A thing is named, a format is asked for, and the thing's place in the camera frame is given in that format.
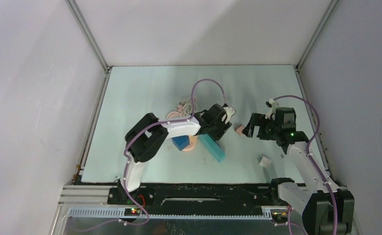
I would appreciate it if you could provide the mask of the teal power strip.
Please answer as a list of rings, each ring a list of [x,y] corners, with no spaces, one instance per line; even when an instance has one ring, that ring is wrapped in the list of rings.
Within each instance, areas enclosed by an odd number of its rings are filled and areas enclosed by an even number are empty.
[[[217,162],[221,163],[225,160],[224,150],[208,134],[199,135],[198,138]]]

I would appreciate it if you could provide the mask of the pink round power socket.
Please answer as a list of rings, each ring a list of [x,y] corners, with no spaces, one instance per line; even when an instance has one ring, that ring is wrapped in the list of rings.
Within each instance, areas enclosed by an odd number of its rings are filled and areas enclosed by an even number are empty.
[[[197,136],[189,136],[189,145],[185,147],[182,151],[183,152],[190,152],[195,149],[196,145],[198,143],[198,137]]]

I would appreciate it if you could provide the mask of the blue cube plug adapter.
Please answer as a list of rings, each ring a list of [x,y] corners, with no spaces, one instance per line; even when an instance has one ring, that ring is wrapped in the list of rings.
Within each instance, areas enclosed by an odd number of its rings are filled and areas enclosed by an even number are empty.
[[[178,136],[172,138],[172,142],[179,151],[182,151],[189,146],[190,138],[189,136]]]

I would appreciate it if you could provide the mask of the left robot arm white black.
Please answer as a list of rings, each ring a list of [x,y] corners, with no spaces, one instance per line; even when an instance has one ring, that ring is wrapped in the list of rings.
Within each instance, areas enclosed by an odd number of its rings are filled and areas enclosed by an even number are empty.
[[[215,104],[208,110],[186,117],[159,120],[153,113],[146,114],[125,136],[124,155],[127,158],[119,197],[127,204],[136,202],[145,163],[150,161],[167,139],[180,136],[204,136],[216,142],[232,126],[236,110]]]

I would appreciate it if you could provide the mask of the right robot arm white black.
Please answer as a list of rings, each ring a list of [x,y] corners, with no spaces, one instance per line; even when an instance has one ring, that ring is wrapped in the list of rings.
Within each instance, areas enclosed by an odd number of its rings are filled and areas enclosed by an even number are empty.
[[[304,229],[309,235],[349,235],[353,226],[355,199],[348,190],[342,190],[325,169],[313,158],[309,138],[296,129],[296,112],[280,107],[270,115],[253,113],[243,134],[264,141],[275,141],[299,171],[306,190],[290,178],[271,181],[268,198],[280,205],[284,201],[301,214]]]

